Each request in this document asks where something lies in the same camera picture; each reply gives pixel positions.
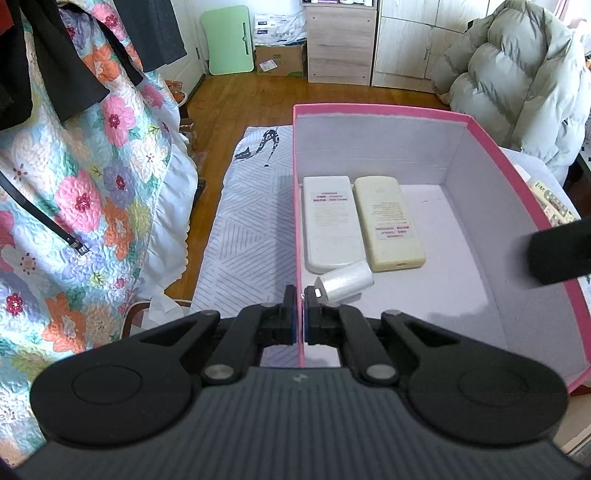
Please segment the white remote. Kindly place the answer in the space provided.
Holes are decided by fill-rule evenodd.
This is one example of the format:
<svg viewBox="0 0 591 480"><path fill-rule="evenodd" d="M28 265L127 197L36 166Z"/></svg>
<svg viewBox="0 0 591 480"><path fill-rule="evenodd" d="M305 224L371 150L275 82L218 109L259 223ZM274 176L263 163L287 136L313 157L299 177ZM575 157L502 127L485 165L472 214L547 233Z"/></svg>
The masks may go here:
<svg viewBox="0 0 591 480"><path fill-rule="evenodd" d="M303 179L305 259L324 274L366 259L351 181L346 176Z"/></svg>

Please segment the cream remote back up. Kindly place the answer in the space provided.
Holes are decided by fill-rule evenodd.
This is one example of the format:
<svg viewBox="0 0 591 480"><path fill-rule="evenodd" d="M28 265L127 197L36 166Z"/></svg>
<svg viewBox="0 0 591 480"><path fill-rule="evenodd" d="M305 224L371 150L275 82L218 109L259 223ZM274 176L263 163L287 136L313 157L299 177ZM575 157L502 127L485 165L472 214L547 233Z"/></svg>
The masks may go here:
<svg viewBox="0 0 591 480"><path fill-rule="evenodd" d="M388 272L421 268L426 253L394 177L366 176L353 183L370 269Z"/></svg>

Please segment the pink shoe box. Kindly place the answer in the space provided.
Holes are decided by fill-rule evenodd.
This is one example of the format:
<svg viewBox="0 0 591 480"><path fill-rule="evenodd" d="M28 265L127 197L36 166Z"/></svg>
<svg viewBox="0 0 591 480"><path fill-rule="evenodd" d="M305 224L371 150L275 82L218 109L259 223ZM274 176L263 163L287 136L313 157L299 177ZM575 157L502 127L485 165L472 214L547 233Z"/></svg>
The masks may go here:
<svg viewBox="0 0 591 480"><path fill-rule="evenodd" d="M369 317L398 309L537 360L569 388L590 377L584 280L528 288L517 249L550 227L509 153L471 117L377 104L301 104L293 113L294 187L317 176L388 176L409 208L417 269L379 273L353 299Z"/></svg>

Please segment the white patterned tablecloth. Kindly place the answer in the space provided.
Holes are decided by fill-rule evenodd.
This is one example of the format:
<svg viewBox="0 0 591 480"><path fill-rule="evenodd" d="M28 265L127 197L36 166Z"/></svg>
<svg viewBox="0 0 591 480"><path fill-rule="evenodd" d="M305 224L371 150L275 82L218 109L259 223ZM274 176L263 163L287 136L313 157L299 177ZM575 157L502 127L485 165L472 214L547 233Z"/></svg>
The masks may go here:
<svg viewBox="0 0 591 480"><path fill-rule="evenodd" d="M280 300L287 285L310 286L303 223L294 215L293 130L226 172L204 252L193 306L232 316ZM509 252L495 254L481 230L460 216L441 185L402 189L426 249L418 269L379 273L349 304L370 318L398 309L430 324L535 359L567 380L586 369L590 324L586 285L500 287Z"/></svg>

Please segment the grey puffer jacket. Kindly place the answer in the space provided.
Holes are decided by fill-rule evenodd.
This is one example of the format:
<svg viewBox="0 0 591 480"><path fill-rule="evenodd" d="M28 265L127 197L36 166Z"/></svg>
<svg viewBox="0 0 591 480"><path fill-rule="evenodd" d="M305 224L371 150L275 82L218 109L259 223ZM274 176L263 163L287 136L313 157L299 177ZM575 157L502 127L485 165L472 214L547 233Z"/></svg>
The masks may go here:
<svg viewBox="0 0 591 480"><path fill-rule="evenodd" d="M437 61L434 92L501 147L534 156L565 182L590 114L583 40L547 9L505 1Z"/></svg>

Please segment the floral quilt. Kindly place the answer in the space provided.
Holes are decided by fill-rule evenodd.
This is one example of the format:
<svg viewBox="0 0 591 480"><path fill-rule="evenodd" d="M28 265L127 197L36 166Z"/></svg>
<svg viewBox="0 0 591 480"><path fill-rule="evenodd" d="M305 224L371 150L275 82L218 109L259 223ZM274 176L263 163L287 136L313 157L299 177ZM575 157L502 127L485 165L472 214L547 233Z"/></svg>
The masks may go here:
<svg viewBox="0 0 591 480"><path fill-rule="evenodd" d="M107 89L62 122L25 26L33 110L1 128L1 457L43 445L29 392L52 363L117 341L122 308L175 282L197 168L160 68L135 85L100 31L79 56Z"/></svg>

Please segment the light wooden wardrobe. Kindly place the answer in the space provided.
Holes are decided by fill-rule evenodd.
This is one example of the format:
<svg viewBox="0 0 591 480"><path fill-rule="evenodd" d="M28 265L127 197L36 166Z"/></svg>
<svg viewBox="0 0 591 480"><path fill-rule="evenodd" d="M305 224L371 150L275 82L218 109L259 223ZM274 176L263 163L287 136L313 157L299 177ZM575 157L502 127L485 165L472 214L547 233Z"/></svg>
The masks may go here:
<svg viewBox="0 0 591 480"><path fill-rule="evenodd" d="M431 93L433 67L497 0L384 0L378 5L372 85Z"/></svg>

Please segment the cardboard box on floor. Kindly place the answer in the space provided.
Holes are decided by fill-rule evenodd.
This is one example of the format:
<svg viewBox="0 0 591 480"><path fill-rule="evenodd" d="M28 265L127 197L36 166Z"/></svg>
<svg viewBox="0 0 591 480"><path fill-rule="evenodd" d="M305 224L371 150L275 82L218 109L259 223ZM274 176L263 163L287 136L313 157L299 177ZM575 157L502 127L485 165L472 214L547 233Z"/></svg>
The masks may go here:
<svg viewBox="0 0 591 480"><path fill-rule="evenodd" d="M307 45L256 46L256 73L263 76L307 76Z"/></svg>

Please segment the wooden shelf cabinet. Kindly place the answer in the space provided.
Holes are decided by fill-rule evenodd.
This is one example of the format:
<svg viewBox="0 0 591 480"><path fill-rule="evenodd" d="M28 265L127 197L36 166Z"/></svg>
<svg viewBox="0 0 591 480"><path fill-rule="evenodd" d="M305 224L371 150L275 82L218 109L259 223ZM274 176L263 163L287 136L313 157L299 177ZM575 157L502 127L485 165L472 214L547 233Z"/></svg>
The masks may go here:
<svg viewBox="0 0 591 480"><path fill-rule="evenodd" d="M308 82L370 86L377 2L301 2L307 28Z"/></svg>

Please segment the green folding table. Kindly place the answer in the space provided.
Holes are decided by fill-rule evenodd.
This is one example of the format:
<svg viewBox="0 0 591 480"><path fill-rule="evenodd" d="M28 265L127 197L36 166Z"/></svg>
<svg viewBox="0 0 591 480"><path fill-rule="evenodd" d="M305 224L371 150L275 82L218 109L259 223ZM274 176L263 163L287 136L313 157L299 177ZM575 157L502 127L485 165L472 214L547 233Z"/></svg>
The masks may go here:
<svg viewBox="0 0 591 480"><path fill-rule="evenodd" d="M252 72L254 68L249 9L244 5L209 10L200 17L212 76Z"/></svg>

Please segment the dark hanging clothes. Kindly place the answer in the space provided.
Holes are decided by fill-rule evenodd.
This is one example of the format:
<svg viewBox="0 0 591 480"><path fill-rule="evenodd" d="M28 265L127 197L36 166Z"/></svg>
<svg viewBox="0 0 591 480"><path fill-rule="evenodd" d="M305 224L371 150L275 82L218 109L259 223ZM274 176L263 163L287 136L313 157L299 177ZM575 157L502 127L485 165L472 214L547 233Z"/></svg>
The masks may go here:
<svg viewBox="0 0 591 480"><path fill-rule="evenodd" d="M169 1L3 1L1 3L1 128L24 123L32 115L31 74L25 26L30 25L37 65L58 119L62 122L97 104L107 89L79 52L88 29L86 13L122 63L133 84L186 55Z"/></svg>

